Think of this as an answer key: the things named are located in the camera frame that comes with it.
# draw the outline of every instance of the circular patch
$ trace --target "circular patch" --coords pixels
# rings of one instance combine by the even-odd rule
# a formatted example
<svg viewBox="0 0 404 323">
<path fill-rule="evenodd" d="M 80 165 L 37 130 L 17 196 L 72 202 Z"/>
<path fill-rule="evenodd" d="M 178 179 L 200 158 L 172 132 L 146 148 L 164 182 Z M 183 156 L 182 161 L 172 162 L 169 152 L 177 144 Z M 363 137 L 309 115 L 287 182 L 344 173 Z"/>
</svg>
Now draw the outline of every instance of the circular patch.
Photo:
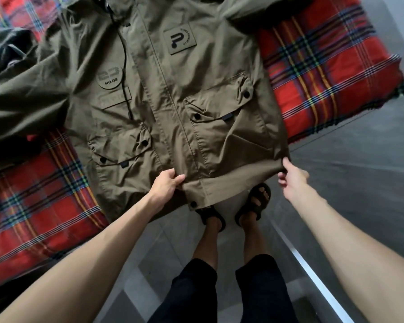
<svg viewBox="0 0 404 323">
<path fill-rule="evenodd" d="M 115 62 L 105 62 L 96 73 L 96 80 L 100 87 L 113 89 L 123 79 L 123 70 Z"/>
</svg>

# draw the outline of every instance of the black sandal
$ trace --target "black sandal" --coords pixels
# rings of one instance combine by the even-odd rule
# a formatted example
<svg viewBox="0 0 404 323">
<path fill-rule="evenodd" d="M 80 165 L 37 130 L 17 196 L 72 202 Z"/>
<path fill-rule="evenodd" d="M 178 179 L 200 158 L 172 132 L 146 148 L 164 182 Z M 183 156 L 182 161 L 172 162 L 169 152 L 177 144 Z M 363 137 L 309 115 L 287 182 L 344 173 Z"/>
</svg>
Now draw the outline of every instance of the black sandal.
<svg viewBox="0 0 404 323">
<path fill-rule="evenodd" d="M 196 210 L 196 213 L 201 216 L 203 224 L 206 225 L 206 220 L 209 217 L 218 217 L 218 219 L 221 221 L 221 229 L 219 232 L 222 232 L 224 230 L 224 228 L 226 228 L 226 221 L 221 216 L 221 214 L 217 212 L 217 210 L 214 208 L 214 206 L 211 205 L 208 207 L 200 208 L 199 210 Z"/>
<path fill-rule="evenodd" d="M 263 187 L 268 194 L 268 199 L 266 199 L 265 195 L 263 192 L 259 190 L 259 188 Z M 252 202 L 252 198 L 256 198 L 260 202 L 260 206 Z M 266 209 L 268 206 L 269 201 L 271 200 L 271 189 L 268 187 L 267 184 L 265 183 L 260 183 L 257 186 L 254 186 L 251 190 L 250 193 L 248 194 L 248 199 L 247 202 L 240 208 L 238 213 L 235 215 L 235 222 L 237 223 L 238 226 L 241 226 L 239 224 L 239 218 L 248 212 L 255 212 L 257 217 L 256 221 L 260 220 L 262 211 Z"/>
</svg>

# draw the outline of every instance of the red plaid blanket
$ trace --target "red plaid blanket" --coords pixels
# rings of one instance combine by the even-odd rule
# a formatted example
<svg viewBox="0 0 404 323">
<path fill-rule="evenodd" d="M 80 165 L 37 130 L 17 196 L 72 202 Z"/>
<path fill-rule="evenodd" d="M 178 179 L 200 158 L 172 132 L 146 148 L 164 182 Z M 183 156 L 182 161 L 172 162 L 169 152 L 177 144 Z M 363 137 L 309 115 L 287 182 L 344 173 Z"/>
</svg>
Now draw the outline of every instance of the red plaid blanket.
<svg viewBox="0 0 404 323">
<path fill-rule="evenodd" d="M 65 0 L 0 0 L 0 26 L 40 38 Z M 315 0 L 258 33 L 290 142 L 404 94 L 398 55 L 377 38 L 359 0 Z M 59 258 L 107 224 L 64 130 L 42 153 L 0 173 L 0 284 Z"/>
</svg>

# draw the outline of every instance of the black shorts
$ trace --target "black shorts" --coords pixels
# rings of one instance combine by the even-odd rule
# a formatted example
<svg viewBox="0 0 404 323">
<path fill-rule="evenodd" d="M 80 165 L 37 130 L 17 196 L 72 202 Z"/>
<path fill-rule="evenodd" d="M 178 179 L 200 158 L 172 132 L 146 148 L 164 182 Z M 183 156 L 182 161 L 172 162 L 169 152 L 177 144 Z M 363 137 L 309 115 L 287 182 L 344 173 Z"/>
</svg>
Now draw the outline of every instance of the black shorts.
<svg viewBox="0 0 404 323">
<path fill-rule="evenodd" d="M 236 271 L 243 323 L 298 323 L 284 279 L 270 255 L 257 255 Z M 148 323 L 217 322 L 216 271 L 191 260 L 172 281 L 165 300 Z"/>
</svg>

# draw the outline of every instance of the dark green fabric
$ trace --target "dark green fabric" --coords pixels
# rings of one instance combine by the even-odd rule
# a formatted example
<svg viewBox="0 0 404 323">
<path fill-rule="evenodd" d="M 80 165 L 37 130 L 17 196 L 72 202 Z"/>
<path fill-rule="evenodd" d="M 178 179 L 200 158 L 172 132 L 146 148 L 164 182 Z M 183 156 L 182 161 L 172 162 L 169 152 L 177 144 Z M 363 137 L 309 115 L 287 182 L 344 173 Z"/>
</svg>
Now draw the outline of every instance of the dark green fabric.
<svg viewBox="0 0 404 323">
<path fill-rule="evenodd" d="M 110 220 L 167 168 L 187 175 L 168 211 L 212 205 L 282 169 L 281 113 L 255 37 L 237 28 L 282 0 L 106 1 L 118 26 L 92 0 L 72 0 L 0 74 L 0 141 L 64 123 Z"/>
</svg>

